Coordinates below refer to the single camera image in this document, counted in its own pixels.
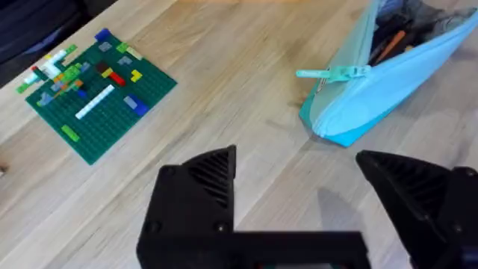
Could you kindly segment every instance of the wood grain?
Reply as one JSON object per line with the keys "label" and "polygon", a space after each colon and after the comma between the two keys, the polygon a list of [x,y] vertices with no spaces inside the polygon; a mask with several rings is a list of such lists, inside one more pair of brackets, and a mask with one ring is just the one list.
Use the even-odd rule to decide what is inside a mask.
{"label": "wood grain", "polygon": [[159,167],[231,143],[236,229],[361,230],[375,268],[409,268],[354,156],[375,149],[477,167],[478,34],[344,149],[303,126],[297,114],[314,82],[294,74],[325,67],[366,4],[119,0],[60,47],[81,51],[108,27],[179,84],[93,166],[15,92],[26,73],[0,90],[9,168],[0,268],[139,268],[134,248]]}

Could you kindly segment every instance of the pencil case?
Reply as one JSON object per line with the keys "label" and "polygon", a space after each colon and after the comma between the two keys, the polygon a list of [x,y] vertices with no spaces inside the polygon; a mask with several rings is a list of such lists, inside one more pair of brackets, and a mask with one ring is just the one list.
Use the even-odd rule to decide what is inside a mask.
{"label": "pencil case", "polygon": [[374,0],[328,69],[297,71],[299,77],[317,78],[299,112],[316,135],[350,146],[424,83],[478,24],[475,7],[449,14],[418,0],[403,0],[402,5],[402,10],[417,17],[417,23],[431,18],[436,36],[374,67],[368,66],[376,18],[387,6],[383,0]]}

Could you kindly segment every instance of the zipper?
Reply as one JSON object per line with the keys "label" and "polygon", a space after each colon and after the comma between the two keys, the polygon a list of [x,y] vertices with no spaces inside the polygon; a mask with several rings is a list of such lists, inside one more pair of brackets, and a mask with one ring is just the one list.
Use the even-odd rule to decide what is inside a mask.
{"label": "zipper", "polygon": [[[453,40],[454,38],[458,37],[459,35],[461,35],[464,31],[472,31],[475,26],[474,25],[467,25],[472,19],[476,19],[478,17],[478,10],[475,11],[475,14],[470,17],[468,19],[467,22],[465,22],[464,24],[460,25],[459,27],[453,29],[451,32],[448,32],[448,33],[445,33],[444,36],[446,36],[447,34],[453,34],[453,32],[457,32],[456,34],[453,34],[453,36],[451,37],[448,37],[446,40],[440,40],[440,37],[436,38],[435,40],[430,40],[429,42],[431,43],[436,43],[436,44],[433,44],[434,46],[432,48],[425,48],[426,50],[431,50],[431,49],[435,49],[437,47],[439,47],[441,44],[443,43],[447,43],[449,42],[450,40]],[[366,79],[373,79],[374,78],[374,74],[376,74],[377,72],[380,72],[380,73],[384,73],[384,72],[387,72],[389,71],[391,68],[394,68],[396,65],[401,65],[401,64],[404,64],[408,61],[411,61],[412,59],[415,59],[416,57],[418,57],[419,55],[421,55],[422,51],[425,50],[423,47],[426,43],[424,44],[421,44],[419,46],[417,46],[415,49],[411,50],[410,52],[404,52],[403,54],[401,55],[398,55],[396,56],[395,58],[392,58],[388,61],[384,61],[383,63],[380,63],[374,67],[371,67],[370,69],[370,72],[368,73]],[[358,86],[358,83],[364,83],[365,82],[365,78],[362,78],[362,79],[355,79],[355,80],[352,80],[352,81],[348,81],[347,82],[347,86],[348,88],[354,88],[356,87],[357,89],[359,89],[360,87]],[[336,102],[336,101],[332,101],[332,104],[330,104],[323,112],[322,112],[322,115],[327,115],[327,114],[335,114],[337,111],[340,111],[345,105],[346,105],[346,101],[348,99],[350,99],[351,97],[354,97],[355,94],[354,93],[351,93],[351,92],[348,92],[348,97],[344,100],[341,100],[341,103],[336,107],[336,108],[333,108],[334,105],[333,103]],[[326,119],[322,120],[321,122],[319,122],[317,128],[314,127],[313,125],[313,129],[321,136],[325,136],[326,135],[326,131],[322,131],[326,128],[326,126],[328,125],[329,121],[331,120],[330,117],[327,117]]]}

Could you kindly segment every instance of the green lego brick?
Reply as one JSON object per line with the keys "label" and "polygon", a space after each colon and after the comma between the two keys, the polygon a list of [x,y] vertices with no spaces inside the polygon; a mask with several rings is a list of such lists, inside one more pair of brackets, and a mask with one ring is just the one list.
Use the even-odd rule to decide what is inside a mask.
{"label": "green lego brick", "polygon": [[63,78],[61,81],[63,83],[69,83],[73,79],[77,78],[80,75],[81,71],[78,69],[78,67],[72,65],[69,66],[65,72],[63,72]]}
{"label": "green lego brick", "polygon": [[124,43],[124,42],[121,42],[121,44],[119,44],[117,46],[117,51],[118,52],[121,52],[121,53],[125,53],[126,52],[126,49],[128,49],[128,44]]}
{"label": "green lego brick", "polygon": [[[108,41],[114,48],[121,44],[115,36],[109,36],[102,42]],[[124,56],[116,49],[102,52],[98,43],[93,44],[85,52],[79,55],[72,63],[89,63],[95,66],[104,61],[113,71],[125,79],[126,85],[120,87],[109,78],[103,78],[95,68],[86,69],[79,74],[77,79],[83,81],[81,92],[86,97],[81,97],[76,90],[64,91],[49,104],[39,107],[37,102],[41,100],[42,93],[55,94],[52,91],[52,80],[48,80],[26,101],[30,106],[88,163],[93,164],[110,147],[112,147],[134,124],[140,120],[138,116],[124,101],[127,95],[134,95],[148,108],[153,108],[176,82],[167,74],[160,71],[145,58],[141,61],[131,58],[130,64],[118,64]],[[136,83],[130,80],[131,71],[137,70],[143,77]],[[100,103],[89,111],[81,120],[75,117],[89,101],[97,96],[109,84],[115,89],[108,94]],[[68,126],[79,139],[67,134],[62,128]]]}
{"label": "green lego brick", "polygon": [[80,140],[80,137],[67,125],[61,126],[61,131],[65,132],[65,134],[75,142]]}
{"label": "green lego brick", "polygon": [[16,92],[17,93],[23,93],[24,91],[26,91],[26,89],[28,89],[28,87],[30,87],[30,84],[23,83],[16,89]]}
{"label": "green lego brick", "polygon": [[75,44],[69,46],[67,49],[65,49],[66,55],[68,55],[68,54],[74,52],[77,48],[78,48],[78,47],[77,47]]}

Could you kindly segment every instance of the lego brick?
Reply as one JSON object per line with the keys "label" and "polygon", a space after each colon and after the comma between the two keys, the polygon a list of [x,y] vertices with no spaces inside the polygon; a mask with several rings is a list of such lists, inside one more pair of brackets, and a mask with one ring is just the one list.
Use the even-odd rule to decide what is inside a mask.
{"label": "lego brick", "polygon": [[123,65],[123,64],[131,64],[133,61],[128,57],[128,56],[123,56],[119,61],[118,61],[118,64],[119,65]]}
{"label": "lego brick", "polygon": [[140,78],[143,76],[143,74],[141,74],[139,71],[137,71],[136,69],[134,69],[133,71],[131,71],[131,74],[133,75],[131,77],[131,81],[133,82],[136,82],[138,80],[140,80]]}
{"label": "lego brick", "polygon": [[[116,48],[121,40],[115,36],[108,37],[105,41]],[[92,44],[84,52],[79,54],[76,59],[72,59],[73,64],[67,64],[65,67],[56,63],[56,67],[66,70],[74,63],[89,63],[91,67],[82,70],[78,77],[83,81],[83,85],[78,90],[70,92],[62,91],[58,97],[52,100],[47,106],[37,106],[42,92],[53,94],[50,89],[52,83],[45,83],[39,89],[33,91],[27,98],[27,103],[58,133],[60,136],[88,163],[93,164],[108,149],[113,146],[130,128],[137,123],[141,116],[130,108],[123,100],[128,94],[134,94],[144,105],[151,109],[164,96],[169,93],[176,82],[167,74],[151,64],[146,58],[138,61],[136,58],[127,55],[131,59],[129,65],[119,65],[118,60],[127,54],[122,54],[116,49],[110,49],[108,53],[103,53],[98,49],[98,43]],[[105,87],[112,84],[110,78],[104,79],[101,73],[96,71],[96,63],[104,61],[106,68],[114,68],[114,72],[123,77],[127,83],[124,87],[117,87],[105,99],[96,105],[94,109],[88,112],[86,117],[81,120],[75,118],[75,114],[80,111],[91,99],[97,96]],[[136,83],[129,82],[131,71],[136,69],[141,71],[143,77]],[[63,125],[69,126],[78,134],[81,139],[77,142],[65,135],[61,129]]]}
{"label": "lego brick", "polygon": [[116,74],[115,72],[112,72],[110,74],[110,78],[116,82],[119,86],[125,86],[126,85],[126,81],[120,77],[120,75]]}
{"label": "lego brick", "polygon": [[105,89],[102,90],[99,95],[93,98],[91,101],[87,103],[77,114],[75,117],[79,120],[83,118],[88,112],[90,112],[98,103],[100,103],[108,94],[110,94],[114,90],[113,85],[108,85]]}
{"label": "lego brick", "polygon": [[110,68],[106,69],[103,73],[102,73],[102,77],[103,78],[107,78],[111,73],[113,72],[113,70]]}
{"label": "lego brick", "polygon": [[68,67],[65,72],[63,72],[63,78],[61,78],[61,81],[64,83],[69,83],[70,81],[74,80],[80,75],[80,70],[73,66]]}
{"label": "lego brick", "polygon": [[16,89],[16,92],[17,93],[23,93],[24,91],[26,91],[28,89],[28,87],[30,87],[29,84],[26,84],[25,82],[23,84],[21,84],[17,89]]}
{"label": "lego brick", "polygon": [[65,54],[63,57],[65,57],[66,55],[68,55],[68,54],[74,52],[77,48],[78,48],[78,47],[77,47],[75,44],[72,44],[72,45],[69,46],[67,49],[65,49],[65,53],[66,53],[66,54]]}
{"label": "lego brick", "polygon": [[81,87],[83,85],[83,82],[81,80],[77,79],[77,80],[75,80],[75,85],[77,87]]}
{"label": "lego brick", "polygon": [[134,94],[128,94],[127,97],[129,97],[128,101],[132,104],[134,102],[136,106],[134,108],[125,100],[125,102],[129,105],[130,108],[133,109],[133,111],[138,115],[138,116],[143,116],[148,112],[148,107],[139,99],[137,98]]}
{"label": "lego brick", "polygon": [[41,99],[37,102],[38,106],[45,106],[53,100],[53,97],[47,93],[42,93]]}
{"label": "lego brick", "polygon": [[129,52],[130,55],[133,55],[138,60],[143,59],[143,56],[132,47],[128,47],[126,51]]}
{"label": "lego brick", "polygon": [[106,40],[109,36],[111,36],[111,32],[108,29],[103,28],[100,32],[98,32],[98,34],[95,35],[95,38],[98,42],[101,42]]}
{"label": "lego brick", "polygon": [[128,44],[124,43],[124,42],[121,42],[118,46],[117,46],[117,51],[120,52],[120,53],[125,53],[126,52],[126,49],[128,49]]}
{"label": "lego brick", "polygon": [[54,92],[58,92],[60,90],[61,86],[57,83],[53,84],[50,89],[52,89]]}
{"label": "lego brick", "polygon": [[80,137],[68,125],[61,126],[61,130],[68,135],[69,139],[78,142]]}
{"label": "lego brick", "polygon": [[32,85],[33,83],[39,80],[40,78],[38,77],[38,75],[32,72],[28,77],[25,78],[25,80],[23,80],[23,82],[25,82],[26,84]]}
{"label": "lego brick", "polygon": [[106,52],[111,49],[111,44],[105,41],[98,46],[98,49],[102,52]]}
{"label": "lego brick", "polygon": [[134,110],[137,107],[137,103],[130,96],[125,97],[123,100],[131,109]]}
{"label": "lego brick", "polygon": [[86,72],[90,67],[91,65],[88,62],[84,62],[81,65],[80,72]]}
{"label": "lego brick", "polygon": [[77,90],[77,93],[82,99],[86,99],[88,97],[87,92],[85,92],[84,90]]}

